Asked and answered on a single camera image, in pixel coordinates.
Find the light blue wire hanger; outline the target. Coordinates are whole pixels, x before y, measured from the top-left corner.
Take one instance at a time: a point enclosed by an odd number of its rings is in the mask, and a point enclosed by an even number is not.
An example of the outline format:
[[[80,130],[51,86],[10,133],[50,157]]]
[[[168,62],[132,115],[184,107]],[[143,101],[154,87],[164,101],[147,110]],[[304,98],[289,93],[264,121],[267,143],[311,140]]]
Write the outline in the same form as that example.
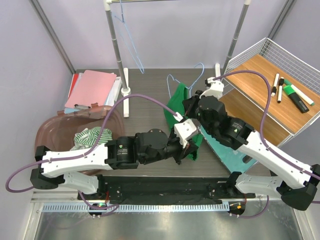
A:
[[[114,18],[118,20],[120,24],[120,29],[119,29],[119,34],[121,39],[123,40],[132,60],[134,61],[135,65],[139,69],[139,71],[144,74],[145,73],[145,68],[143,66],[143,63],[140,59],[139,53],[136,49],[133,37],[131,35],[131,32],[128,28],[125,15],[124,15],[124,6],[123,6],[123,1],[119,1],[120,4],[120,16],[117,16],[116,14],[114,15]]]

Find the green white striped tank top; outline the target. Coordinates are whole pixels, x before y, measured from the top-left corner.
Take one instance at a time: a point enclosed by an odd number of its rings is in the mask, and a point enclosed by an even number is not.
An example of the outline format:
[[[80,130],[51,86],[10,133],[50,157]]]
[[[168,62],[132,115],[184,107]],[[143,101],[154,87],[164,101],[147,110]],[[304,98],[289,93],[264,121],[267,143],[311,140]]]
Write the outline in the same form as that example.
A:
[[[91,148],[98,139],[100,131],[101,127],[96,126],[90,129],[85,128],[83,131],[76,133],[73,138],[74,146],[70,150],[76,151]],[[112,131],[108,128],[104,128],[98,140],[98,145],[105,144],[112,139]]]

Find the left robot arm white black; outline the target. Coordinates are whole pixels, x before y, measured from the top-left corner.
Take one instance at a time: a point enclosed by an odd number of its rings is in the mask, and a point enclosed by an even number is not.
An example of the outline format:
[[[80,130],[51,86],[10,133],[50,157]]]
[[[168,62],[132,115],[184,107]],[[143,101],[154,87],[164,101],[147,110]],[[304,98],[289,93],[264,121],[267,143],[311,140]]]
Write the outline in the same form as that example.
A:
[[[166,135],[154,128],[101,144],[89,154],[85,154],[84,149],[57,152],[41,146],[35,157],[38,162],[44,162],[31,171],[30,181],[39,190],[63,186],[100,200],[107,192],[103,179],[87,175],[85,171],[137,169],[140,164],[152,164],[169,158],[180,164],[186,156],[197,152],[198,147],[192,140],[197,132],[197,129],[188,126],[181,131],[173,128],[170,135]]]

